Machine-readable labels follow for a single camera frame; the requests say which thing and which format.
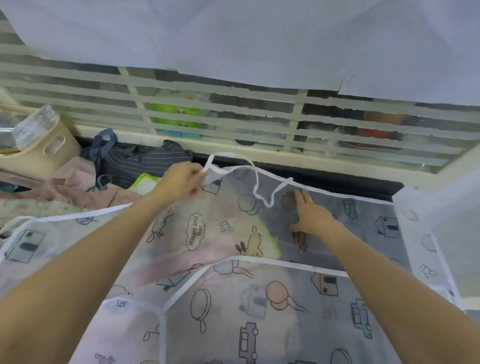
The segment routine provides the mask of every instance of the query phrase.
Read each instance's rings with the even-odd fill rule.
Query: speech bubble drawing
[[[197,249],[205,235],[204,216],[198,212],[191,214],[186,233],[187,239],[185,239],[185,242],[187,249],[190,251]]]

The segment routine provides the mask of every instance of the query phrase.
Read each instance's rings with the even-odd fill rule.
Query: beige plastic basket
[[[31,108],[22,111],[32,113]],[[40,181],[48,181],[70,159],[80,155],[80,145],[60,121],[35,144],[20,153],[0,156],[0,169]]]

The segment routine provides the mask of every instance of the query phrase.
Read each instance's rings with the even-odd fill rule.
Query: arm
[[[0,362],[68,363],[154,217],[199,194],[201,169],[173,165],[152,192],[8,292],[0,301]]]
[[[402,362],[478,361],[475,321],[349,232],[306,191],[295,197],[300,221],[291,230],[315,234],[337,256]]]

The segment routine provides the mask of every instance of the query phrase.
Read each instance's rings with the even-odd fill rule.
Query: forearm
[[[1,301],[4,361],[67,363],[149,224],[170,202],[158,192],[144,196],[12,289]]]
[[[480,327],[340,222],[317,235],[343,264],[404,363],[459,363],[480,355]]]

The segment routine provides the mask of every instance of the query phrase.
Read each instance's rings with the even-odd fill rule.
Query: hand
[[[290,226],[291,231],[318,234],[322,228],[335,224],[332,214],[325,207],[314,204],[306,190],[296,190],[295,200],[300,221]]]
[[[198,163],[176,163],[165,172],[153,193],[162,193],[169,200],[175,202],[186,194],[201,197],[200,188],[206,176]]]

